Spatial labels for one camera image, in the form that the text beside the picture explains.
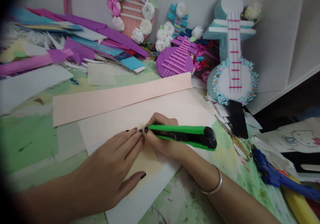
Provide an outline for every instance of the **blue glue gun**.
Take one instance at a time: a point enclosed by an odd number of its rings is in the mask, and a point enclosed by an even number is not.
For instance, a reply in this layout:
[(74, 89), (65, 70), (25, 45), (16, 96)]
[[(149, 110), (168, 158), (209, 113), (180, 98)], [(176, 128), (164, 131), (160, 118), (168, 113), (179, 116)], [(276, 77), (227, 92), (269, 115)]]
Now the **blue glue gun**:
[(300, 185), (278, 172), (271, 163), (268, 162), (266, 156), (256, 147), (252, 150), (252, 155), (256, 162), (257, 169), (262, 173), (261, 178), (265, 184), (275, 187), (284, 185), (304, 197), (320, 201), (320, 192), (318, 190), (312, 187)]

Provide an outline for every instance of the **gold scissors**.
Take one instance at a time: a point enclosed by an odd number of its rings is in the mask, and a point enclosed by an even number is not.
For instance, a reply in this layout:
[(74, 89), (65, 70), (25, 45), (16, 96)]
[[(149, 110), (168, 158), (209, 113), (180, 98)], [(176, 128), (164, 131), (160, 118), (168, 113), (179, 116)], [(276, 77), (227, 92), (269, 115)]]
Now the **gold scissors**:
[[(245, 161), (249, 161), (250, 158), (252, 157), (252, 146), (251, 144), (246, 143), (244, 140), (242, 140), (241, 138), (236, 137), (229, 128), (227, 128), (227, 126), (219, 119), (219, 117), (217, 115), (215, 115), (216, 118), (218, 119), (218, 121), (220, 122), (221, 126), (224, 128), (224, 130), (229, 134), (231, 140), (232, 140), (232, 144), (234, 149), (236, 150), (237, 154)], [(243, 146), (243, 144), (241, 144), (241, 142), (243, 142), (244, 144), (246, 144), (247, 148), (249, 149), (249, 153), (246, 150), (246, 148)], [(240, 153), (237, 150), (237, 147), (240, 148), (240, 150), (245, 154), (246, 157), (243, 157), (240, 155)]]

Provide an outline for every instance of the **silver bangle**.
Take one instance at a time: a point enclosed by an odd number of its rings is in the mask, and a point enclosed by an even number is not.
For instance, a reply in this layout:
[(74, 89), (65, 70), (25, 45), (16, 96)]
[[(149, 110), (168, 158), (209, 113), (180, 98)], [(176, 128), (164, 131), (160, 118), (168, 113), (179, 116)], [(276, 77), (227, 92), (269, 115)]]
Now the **silver bangle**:
[(217, 166), (215, 166), (217, 169), (218, 169), (218, 172), (219, 172), (219, 184), (218, 184), (218, 186), (213, 190), (213, 191), (211, 191), (211, 192), (204, 192), (204, 191), (202, 191), (201, 190), (201, 188), (200, 188), (200, 191), (203, 193), (203, 194), (206, 194), (206, 195), (212, 195), (213, 193), (216, 193), (217, 191), (219, 191), (219, 189), (220, 189), (220, 187), (221, 187), (221, 185), (222, 185), (222, 174), (221, 174), (221, 171), (220, 171), (220, 169), (217, 167)]

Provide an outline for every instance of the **smartphone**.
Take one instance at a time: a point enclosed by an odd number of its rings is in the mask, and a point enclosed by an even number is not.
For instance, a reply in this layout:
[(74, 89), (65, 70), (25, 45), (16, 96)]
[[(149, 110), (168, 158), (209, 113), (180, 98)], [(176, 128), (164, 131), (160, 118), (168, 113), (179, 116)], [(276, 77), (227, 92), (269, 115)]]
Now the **smartphone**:
[(247, 139), (249, 136), (242, 104), (230, 100), (230, 113), (233, 134), (237, 137)]

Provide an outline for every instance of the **black nail polish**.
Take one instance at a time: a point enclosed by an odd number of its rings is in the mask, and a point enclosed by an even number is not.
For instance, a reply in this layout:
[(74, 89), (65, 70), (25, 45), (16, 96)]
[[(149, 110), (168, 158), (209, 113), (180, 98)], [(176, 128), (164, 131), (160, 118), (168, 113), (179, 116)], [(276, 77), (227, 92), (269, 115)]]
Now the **black nail polish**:
[(142, 180), (146, 175), (147, 175), (147, 174), (145, 173), (145, 174), (140, 178), (140, 180)]

